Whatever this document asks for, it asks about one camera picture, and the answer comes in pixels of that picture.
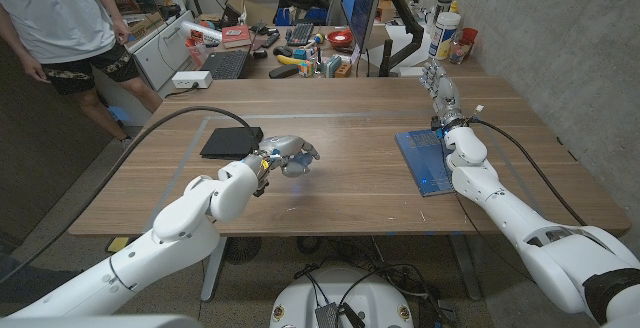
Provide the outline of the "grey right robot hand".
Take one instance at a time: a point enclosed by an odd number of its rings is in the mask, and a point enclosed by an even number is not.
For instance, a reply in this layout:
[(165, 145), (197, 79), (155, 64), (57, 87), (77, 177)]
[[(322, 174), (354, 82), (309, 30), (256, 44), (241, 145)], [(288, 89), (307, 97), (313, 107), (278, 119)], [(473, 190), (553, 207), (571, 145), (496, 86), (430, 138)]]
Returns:
[(420, 82), (432, 98), (434, 112), (440, 124), (444, 127), (461, 125), (464, 116), (460, 108), (459, 92), (445, 69), (438, 60), (428, 59), (422, 72)]

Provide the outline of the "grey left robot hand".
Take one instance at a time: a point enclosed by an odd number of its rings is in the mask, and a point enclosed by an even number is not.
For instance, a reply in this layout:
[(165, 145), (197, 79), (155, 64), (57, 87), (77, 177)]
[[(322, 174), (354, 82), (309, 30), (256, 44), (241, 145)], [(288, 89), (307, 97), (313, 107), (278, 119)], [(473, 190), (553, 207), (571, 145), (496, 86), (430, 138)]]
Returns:
[(269, 170), (280, 168), (284, 176), (294, 178), (309, 172), (312, 160), (320, 155), (314, 146), (299, 136), (268, 137), (259, 143)]

